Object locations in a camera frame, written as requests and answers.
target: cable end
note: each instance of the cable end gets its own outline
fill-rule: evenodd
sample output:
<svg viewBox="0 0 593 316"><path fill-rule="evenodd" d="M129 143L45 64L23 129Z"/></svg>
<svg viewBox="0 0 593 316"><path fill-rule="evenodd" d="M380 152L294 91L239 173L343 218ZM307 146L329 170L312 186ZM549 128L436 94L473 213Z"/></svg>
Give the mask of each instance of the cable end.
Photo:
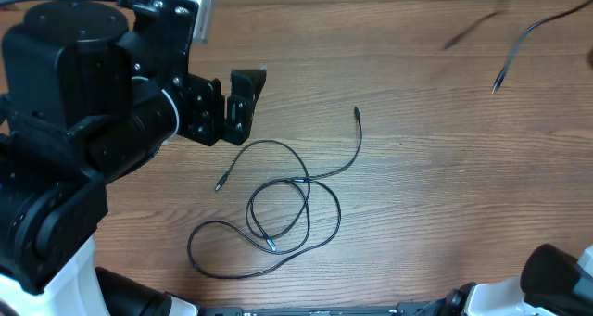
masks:
<svg viewBox="0 0 593 316"><path fill-rule="evenodd" d="M228 177L229 177L229 172L226 172L225 174L223 174L222 177L219 179L219 182L216 183L216 187L214 188L214 191L219 192L219 190L222 189L222 187L226 183L226 179Z"/></svg>
<svg viewBox="0 0 593 316"><path fill-rule="evenodd" d="M268 246L270 246L271 251L275 252L278 249L274 241L271 240L271 238L266 239L266 242L268 242Z"/></svg>
<svg viewBox="0 0 593 316"><path fill-rule="evenodd" d="M506 75L506 71L502 69L497 77L497 80L494 81L494 86L492 87L492 94L494 94L496 91L498 91L498 89L500 89L500 86L502 85L502 82L504 81L504 77Z"/></svg>
<svg viewBox="0 0 593 316"><path fill-rule="evenodd" d="M447 51L449 48L455 46L463 38L463 34L458 34L451 38L446 44L443 45L443 51Z"/></svg>

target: coiled cable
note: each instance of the coiled cable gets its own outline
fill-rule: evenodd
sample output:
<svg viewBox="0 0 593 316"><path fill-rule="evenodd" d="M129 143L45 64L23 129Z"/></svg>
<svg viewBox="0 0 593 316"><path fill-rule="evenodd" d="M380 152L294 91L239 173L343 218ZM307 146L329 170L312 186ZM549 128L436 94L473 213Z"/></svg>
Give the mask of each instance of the coiled cable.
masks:
<svg viewBox="0 0 593 316"><path fill-rule="evenodd" d="M307 166L305 165L305 163L303 162L303 160L301 159L301 157L297 154L297 152L295 152L295 150L293 150L290 146L281 143L279 141L275 141L275 140L260 140L260 141L255 141L249 145L246 145L243 149L241 149L239 151L239 153L237 154L237 156L234 158L233 163L231 164L231 166L229 167L229 170L227 170L221 177L221 179L219 180L219 182L216 185L215 190L219 191L222 186L224 185L224 183L226 182L227 178L229 177L229 175L231 174L231 171L233 170L235 164L237 163L237 161L239 160L239 158L243 155L243 153L245 153L246 150L248 150L250 147L254 146L254 145L259 145L259 144L273 144L273 145L280 145L282 147L284 147L285 149L287 149L291 154L293 154L295 156L295 158L298 160L298 163L300 163L301 168L303 169L304 172L304 176L303 177L290 177L290 178L277 178L277 179L273 179L270 180L264 184L262 184L260 187L258 187L253 194L251 195L251 197L249 198L249 201L247 201L247 206L246 206L246 211L245 211L245 219L246 219L246 223L247 223L247 228L249 229L249 231L253 234L255 239L261 239L261 240L265 240L266 243L268 244L268 247L264 247L261 246L260 244L258 244L254 238L249 237L247 234L243 233L240 229L238 229L237 227L235 227L234 225L230 224L229 222L226 221L220 221L220 220L213 220L213 221L206 221L203 223L200 223L199 225L196 226L196 228L192 231L192 233L189 235L189 238L187 240L187 256L190 260L190 262L192 263L192 265L194 266L194 268L196 268L196 270L200 273L202 273L203 275L209 277L209 278L215 278L215 279L247 279L247 278L252 278L252 277L256 277L256 276L260 276L263 274L267 274L270 273L276 269L278 269L279 267L281 267L282 265L284 265L285 263L287 263L288 261L290 261L291 259L294 259L308 251L311 251L313 249L316 249L318 247L321 246L325 246L328 243L330 243L334 237L337 235L337 232L340 229L340 222L342 220L342 209L340 207L340 202L337 198L337 196L335 195L334 191L332 191L331 188L329 188L326 184L319 182L318 180L322 179L322 178L327 178L330 176L334 176L340 172L345 171L346 169L348 169L356 160L357 156L359 155L360 152L360 148L362 147L362 123L360 121L360 112L359 109L357 107L354 107L354 115L356 117L357 123L359 125L359 143L356 149L356 153L354 154L354 156L352 157L352 159L343 167L336 169L334 171L330 171L330 172L326 172L326 173L322 173L319 175L314 175L314 176L309 176L309 171L307 170ZM258 196L258 193L263 191L264 189L276 185L276 184L288 184L292 187L294 187L302 196L303 198L303 206L301 207L300 211L298 212L298 214L295 216L295 218L292 220L292 222L286 227L284 228L281 232L279 232L278 234L274 234L274 235L269 235L268 233L266 233L266 231L264 230L264 228L261 226L261 224L259 223L256 214L254 212L254 202L255 202L255 198ZM303 191L303 189L299 186L300 183L305 183L307 185L307 192ZM330 196L332 196L332 198L334 199L335 202L335 207L337 209L337 223L335 225L335 229L334 232L327 238L325 239L323 242L315 245L315 246L309 246L306 247L302 250L299 250L300 248L302 248L305 243L307 243L307 240L309 239L309 234L310 234L310 213L309 213L309 196L310 196L310 190L311 190L311 184L316 184L318 186L320 186L321 188L323 188L327 193L330 194ZM302 215L303 211L305 211L305 215L307 218L307 232L305 234L305 237L303 238L303 240L295 247L292 247L288 250L284 250L284 251L279 251L276 247L276 245L274 244L273 240L279 237L282 237L283 235L285 235L286 233L288 233L294 226L295 224L297 224L298 219L300 218L300 216ZM257 233L253 227L251 226L251 224L249 223L249 216L251 216L251 220L255 223L255 225L258 227L259 233ZM271 266L270 268L263 270L263 271L259 271L259 272L253 272L250 274L238 274L238 275L223 275L223 274L216 274L216 273L210 273L207 272L206 270L202 269L199 264L197 263L197 261L194 259L194 257L192 256L192 242L194 240L194 237L196 236L196 234L204 227L206 227L207 225L211 225L211 224L221 224L224 225L226 227L229 227L231 229L233 229L235 232L237 232L239 235L241 235L243 238L245 238L245 240L247 242L249 242L251 245L257 247L259 250L263 251L263 252L267 252L269 254L273 254L273 255L286 255L292 252L295 252L294 254L284 258L283 260L281 260L280 262L278 262L277 264Z"/></svg>

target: white robot part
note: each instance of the white robot part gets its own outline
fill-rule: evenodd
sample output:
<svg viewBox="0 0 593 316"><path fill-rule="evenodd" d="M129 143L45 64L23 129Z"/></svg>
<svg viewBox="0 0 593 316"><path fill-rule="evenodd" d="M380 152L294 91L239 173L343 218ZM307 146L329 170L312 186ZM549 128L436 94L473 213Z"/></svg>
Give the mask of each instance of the white robot part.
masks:
<svg viewBox="0 0 593 316"><path fill-rule="evenodd" d="M190 0L198 5L196 25L194 27L194 43L207 44L214 18L216 0Z"/></svg>
<svg viewBox="0 0 593 316"><path fill-rule="evenodd" d="M578 261L578 265L582 267L585 272L589 273L589 275L593 276L593 246L585 250L583 256Z"/></svg>
<svg viewBox="0 0 593 316"><path fill-rule="evenodd" d="M472 289L465 305L468 316L556 316L542 308L524 302L521 278L515 277L498 284L479 284Z"/></svg>
<svg viewBox="0 0 593 316"><path fill-rule="evenodd" d="M197 316L199 308L191 303L185 302L177 297L170 297L172 302L170 305L169 316Z"/></svg>
<svg viewBox="0 0 593 316"><path fill-rule="evenodd" d="M34 296L0 275L0 298L18 315L109 316L95 272L95 239L91 236L44 292Z"/></svg>

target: cable connector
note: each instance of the cable connector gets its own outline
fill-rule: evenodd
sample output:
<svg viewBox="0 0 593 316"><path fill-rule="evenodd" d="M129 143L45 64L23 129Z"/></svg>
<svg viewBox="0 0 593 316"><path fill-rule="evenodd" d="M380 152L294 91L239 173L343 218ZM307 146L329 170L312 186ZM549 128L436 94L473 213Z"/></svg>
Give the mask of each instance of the cable connector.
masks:
<svg viewBox="0 0 593 316"><path fill-rule="evenodd" d="M224 184L226 183L226 179L229 178L229 172L225 172L222 177L219 179L219 182L216 183L216 187L214 188L214 191L219 192L220 189L222 189L222 187L224 186Z"/></svg>
<svg viewBox="0 0 593 316"><path fill-rule="evenodd" d="M494 94L496 91L498 91L498 89L502 85L502 82L504 81L504 77L506 75L507 75L507 71L503 68L500 71L500 74L498 75L497 80L494 81L494 86L492 87L492 94Z"/></svg>
<svg viewBox="0 0 593 316"><path fill-rule="evenodd" d="M278 248L276 247L276 244L274 243L274 241L271 240L271 238L267 238L266 242L268 242L268 246L270 246L271 251L276 251Z"/></svg>

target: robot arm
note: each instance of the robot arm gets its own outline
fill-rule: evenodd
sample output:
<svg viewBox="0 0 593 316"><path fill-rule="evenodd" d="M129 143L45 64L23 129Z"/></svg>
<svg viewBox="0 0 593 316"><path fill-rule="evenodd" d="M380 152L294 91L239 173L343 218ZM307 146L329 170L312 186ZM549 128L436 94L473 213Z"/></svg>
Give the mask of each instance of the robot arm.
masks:
<svg viewBox="0 0 593 316"><path fill-rule="evenodd" d="M0 297L19 314L56 314L59 300L73 308L60 314L107 314L92 237L107 215L106 185L175 134L203 145L248 138L266 71L233 70L226 119L220 81L188 72L215 1L118 0L134 12L131 30L114 7L47 2L4 36L9 93L0 119L10 135L0 137ZM127 283L99 274L105 286ZM175 308L175 299L142 287L133 291L142 303Z"/></svg>

